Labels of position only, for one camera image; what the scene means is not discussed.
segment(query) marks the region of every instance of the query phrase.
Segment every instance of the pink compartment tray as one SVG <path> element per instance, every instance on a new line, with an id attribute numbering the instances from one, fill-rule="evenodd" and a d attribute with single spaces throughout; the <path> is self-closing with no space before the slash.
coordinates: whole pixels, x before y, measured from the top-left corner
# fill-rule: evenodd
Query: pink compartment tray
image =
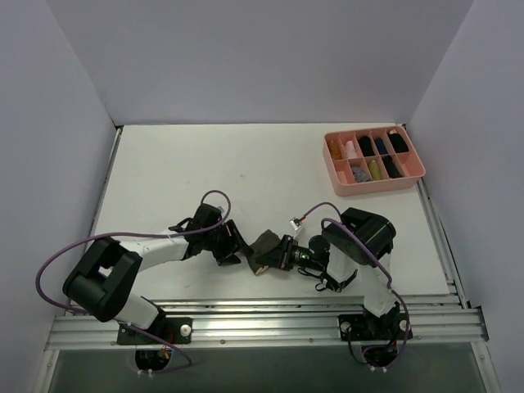
<path id="1" fill-rule="evenodd" d="M 403 153 L 395 152 L 393 145 L 388 138 L 388 133 L 395 130 L 408 145 L 409 151 Z M 359 139 L 368 136 L 371 139 L 373 156 L 364 156 L 360 146 Z M 387 154 L 380 154 L 375 139 L 380 138 L 387 149 Z M 341 160 L 333 160 L 329 152 L 328 143 L 334 141 L 341 150 Z M 356 150 L 356 158 L 347 158 L 345 145 L 348 141 L 353 141 Z M 400 190 L 401 188 L 412 187 L 424 174 L 426 170 L 415 151 L 411 140 L 408 137 L 404 127 L 399 125 L 390 127 L 381 127 L 379 129 L 357 129 L 354 131 L 338 131 L 327 133 L 323 141 L 323 156 L 326 161 L 327 172 L 331 179 L 333 190 L 340 197 L 349 195 L 358 195 L 368 192 L 383 192 L 391 190 Z M 390 178 L 382 159 L 390 156 L 398 169 L 401 178 Z M 360 167 L 370 178 L 372 178 L 368 165 L 376 161 L 381 171 L 382 180 L 372 180 L 366 183 L 357 183 L 351 167 Z"/>

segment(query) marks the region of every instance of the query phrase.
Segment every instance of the black cloth piece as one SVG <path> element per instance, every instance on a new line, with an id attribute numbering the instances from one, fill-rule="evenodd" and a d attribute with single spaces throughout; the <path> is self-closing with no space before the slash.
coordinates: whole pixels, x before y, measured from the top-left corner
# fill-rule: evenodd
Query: black cloth piece
<path id="1" fill-rule="evenodd" d="M 359 139 L 359 145 L 360 150 L 362 151 L 362 154 L 364 154 L 365 157 L 374 156 L 375 152 L 373 151 L 373 147 L 371 145 L 371 138 L 367 136 L 363 136 L 361 139 Z"/>
<path id="2" fill-rule="evenodd" d="M 276 233 L 271 232 L 269 229 L 262 233 L 256 241 L 250 245 L 253 250 L 253 254 L 247 256 L 247 264 L 255 274 L 255 276 L 261 275 L 268 269 L 268 266 L 258 264 L 257 258 L 280 244 L 280 238 Z"/>
<path id="3" fill-rule="evenodd" d="M 386 145 L 384 144 L 384 141 L 382 141 L 381 138 L 375 139 L 375 146 L 377 147 L 378 154 L 384 156 L 387 154 Z"/>
<path id="4" fill-rule="evenodd" d="M 390 178 L 403 178 L 404 177 L 400 174 L 391 156 L 382 157 L 382 162 L 384 163 L 387 174 L 389 174 Z"/>
<path id="5" fill-rule="evenodd" d="M 397 153 L 405 153 L 409 151 L 408 145 L 399 133 L 389 133 L 387 136 Z"/>

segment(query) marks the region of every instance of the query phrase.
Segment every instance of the white backdrop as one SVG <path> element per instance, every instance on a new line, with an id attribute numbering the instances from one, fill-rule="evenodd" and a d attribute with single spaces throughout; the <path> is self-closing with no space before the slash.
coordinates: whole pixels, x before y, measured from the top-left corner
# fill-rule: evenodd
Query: white backdrop
<path id="1" fill-rule="evenodd" d="M 117 124 L 406 122 L 472 0 L 47 0 Z"/>
<path id="2" fill-rule="evenodd" d="M 25 393 L 58 312 L 38 298 L 34 276 L 88 233 L 115 129 L 44 0 L 1 8 L 0 391 Z M 49 269 L 49 295 L 78 256 Z"/>
<path id="3" fill-rule="evenodd" d="M 523 16 L 476 0 L 410 123 L 504 392 L 524 385 Z"/>

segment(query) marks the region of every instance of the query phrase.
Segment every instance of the white cable connector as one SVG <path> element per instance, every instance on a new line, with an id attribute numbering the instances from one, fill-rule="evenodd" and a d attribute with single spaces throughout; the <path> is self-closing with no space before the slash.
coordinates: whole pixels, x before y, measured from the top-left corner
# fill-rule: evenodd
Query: white cable connector
<path id="1" fill-rule="evenodd" d="M 292 219 L 290 219 L 289 224 L 293 229 L 293 237 L 297 237 L 298 234 L 302 232 L 302 229 L 304 229 L 302 222 L 297 217 L 293 217 Z"/>
<path id="2" fill-rule="evenodd" d="M 375 370 L 376 370 L 375 366 L 371 366 L 371 367 L 369 368 L 369 371 L 371 371 L 372 373 L 373 373 Z M 387 373 L 387 368 L 382 367 L 382 372 L 383 372 L 383 373 Z"/>

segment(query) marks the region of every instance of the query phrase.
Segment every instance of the brown cloth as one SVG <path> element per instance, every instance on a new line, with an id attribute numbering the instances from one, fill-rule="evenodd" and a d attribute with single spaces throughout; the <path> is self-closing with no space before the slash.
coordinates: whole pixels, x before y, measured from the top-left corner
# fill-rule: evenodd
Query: brown cloth
<path id="1" fill-rule="evenodd" d="M 265 272 L 269 266 L 264 266 L 256 262 L 257 258 L 268 251 L 271 251 L 273 248 L 278 246 L 280 243 L 280 237 L 276 233 L 271 232 L 269 229 L 262 233 L 256 241 L 250 245 L 250 248 L 253 250 L 251 256 L 247 256 L 247 263 L 255 276 L 260 276 Z"/>

